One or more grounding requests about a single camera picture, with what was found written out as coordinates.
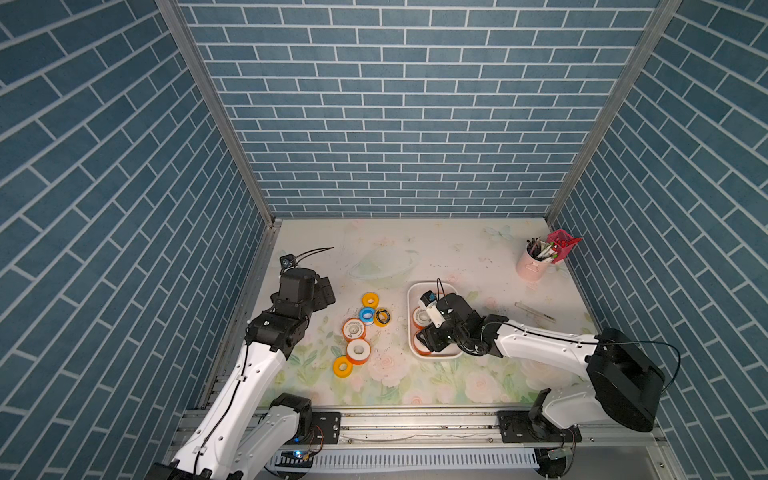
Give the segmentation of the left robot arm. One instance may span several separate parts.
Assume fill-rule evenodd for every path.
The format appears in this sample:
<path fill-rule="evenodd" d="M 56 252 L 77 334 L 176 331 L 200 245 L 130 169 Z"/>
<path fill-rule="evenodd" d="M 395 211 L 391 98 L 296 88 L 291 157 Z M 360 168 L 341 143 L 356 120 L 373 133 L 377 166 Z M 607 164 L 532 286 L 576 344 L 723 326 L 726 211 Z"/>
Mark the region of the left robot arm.
<path fill-rule="evenodd" d="M 246 429 L 312 314 L 334 304 L 335 295 L 327 277 L 292 267 L 280 274 L 271 301 L 248 324 L 235 367 L 206 416 L 170 463 L 150 467 L 148 479 L 254 479 L 283 445 L 309 438 L 311 401 L 292 394 L 278 396 Z"/>

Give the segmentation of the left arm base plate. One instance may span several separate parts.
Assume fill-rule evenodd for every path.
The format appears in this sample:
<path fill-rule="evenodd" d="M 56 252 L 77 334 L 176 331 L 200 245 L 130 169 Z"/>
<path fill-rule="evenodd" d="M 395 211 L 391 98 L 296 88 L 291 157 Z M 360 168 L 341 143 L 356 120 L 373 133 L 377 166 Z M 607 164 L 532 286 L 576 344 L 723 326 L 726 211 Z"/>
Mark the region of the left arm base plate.
<path fill-rule="evenodd" d="M 318 448 L 320 444 L 336 445 L 339 442 L 342 415 L 339 411 L 313 412 L 306 433 L 299 431 L 297 436 L 285 443 L 288 447 Z"/>

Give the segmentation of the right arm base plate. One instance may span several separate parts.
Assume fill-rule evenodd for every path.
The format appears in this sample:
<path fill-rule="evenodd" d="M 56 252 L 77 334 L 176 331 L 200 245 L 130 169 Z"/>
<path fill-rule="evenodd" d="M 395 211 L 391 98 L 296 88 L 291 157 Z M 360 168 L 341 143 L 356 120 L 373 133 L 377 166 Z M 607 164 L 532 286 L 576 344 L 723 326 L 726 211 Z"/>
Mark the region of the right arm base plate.
<path fill-rule="evenodd" d="M 558 445 L 582 441 L 578 428 L 559 429 L 539 415 L 531 419 L 528 411 L 502 410 L 497 412 L 502 442 L 557 443 Z"/>

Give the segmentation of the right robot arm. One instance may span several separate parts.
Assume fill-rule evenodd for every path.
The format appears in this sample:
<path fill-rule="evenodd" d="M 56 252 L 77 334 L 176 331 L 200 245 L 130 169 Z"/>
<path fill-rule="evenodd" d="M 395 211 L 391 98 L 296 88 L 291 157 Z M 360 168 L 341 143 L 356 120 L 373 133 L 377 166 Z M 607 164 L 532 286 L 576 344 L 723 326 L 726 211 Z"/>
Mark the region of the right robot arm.
<path fill-rule="evenodd" d="M 560 430 L 610 419 L 633 431 L 653 430 L 666 377 L 638 341 L 607 328 L 597 335 L 561 333 L 499 315 L 481 316 L 460 295 L 428 291 L 419 298 L 430 324 L 417 338 L 440 353 L 455 345 L 470 356 L 517 358 L 567 371 L 581 384 L 541 390 L 529 412 Z"/>

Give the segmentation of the white plastic storage box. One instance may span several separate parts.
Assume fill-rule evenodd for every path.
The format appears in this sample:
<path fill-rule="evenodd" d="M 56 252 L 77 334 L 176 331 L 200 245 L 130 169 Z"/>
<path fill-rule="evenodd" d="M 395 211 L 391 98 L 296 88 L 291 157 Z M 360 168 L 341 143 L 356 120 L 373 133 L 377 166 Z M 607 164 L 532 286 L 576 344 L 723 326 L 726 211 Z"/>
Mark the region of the white plastic storage box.
<path fill-rule="evenodd" d="M 421 297 L 427 291 L 436 293 L 437 286 L 436 280 L 416 282 L 410 286 L 406 295 L 408 313 L 410 314 L 408 323 L 409 347 L 412 354 L 421 361 L 448 361 L 463 355 L 454 344 L 447 346 L 440 352 L 432 352 L 417 338 L 420 331 L 432 324 L 431 317 L 421 302 Z"/>

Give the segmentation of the orange white sealing tape roll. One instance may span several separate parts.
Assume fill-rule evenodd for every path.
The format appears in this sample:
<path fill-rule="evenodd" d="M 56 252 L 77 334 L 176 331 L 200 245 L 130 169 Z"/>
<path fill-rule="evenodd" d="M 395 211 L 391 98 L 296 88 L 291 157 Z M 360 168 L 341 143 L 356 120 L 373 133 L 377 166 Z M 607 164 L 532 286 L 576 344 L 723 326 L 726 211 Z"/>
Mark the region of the orange white sealing tape roll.
<path fill-rule="evenodd" d="M 366 326 L 359 318 L 350 318 L 342 326 L 342 336 L 347 342 L 357 339 L 364 339 L 366 335 Z"/>

